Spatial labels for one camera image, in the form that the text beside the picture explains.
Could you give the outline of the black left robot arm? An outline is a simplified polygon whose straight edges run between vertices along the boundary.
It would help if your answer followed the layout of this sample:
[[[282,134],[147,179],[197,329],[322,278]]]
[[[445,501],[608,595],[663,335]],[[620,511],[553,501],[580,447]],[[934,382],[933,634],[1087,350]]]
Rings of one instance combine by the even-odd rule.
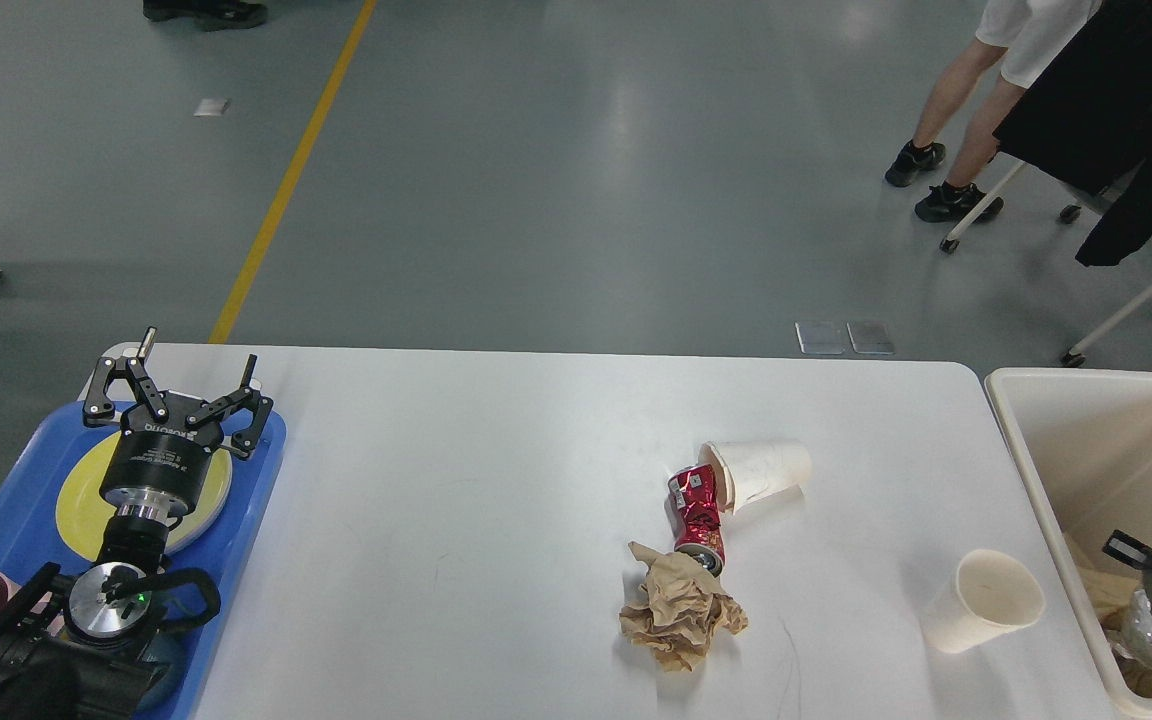
[[[185,647],[223,611],[223,573],[237,561],[191,568],[166,546],[197,511],[217,458],[259,450],[274,402],[253,377],[255,355],[227,395],[161,389],[147,374],[154,342],[147,328],[92,370],[79,416],[113,437],[99,486],[111,516],[88,568],[44,562],[0,611],[0,719],[132,719],[188,674],[166,644]]]

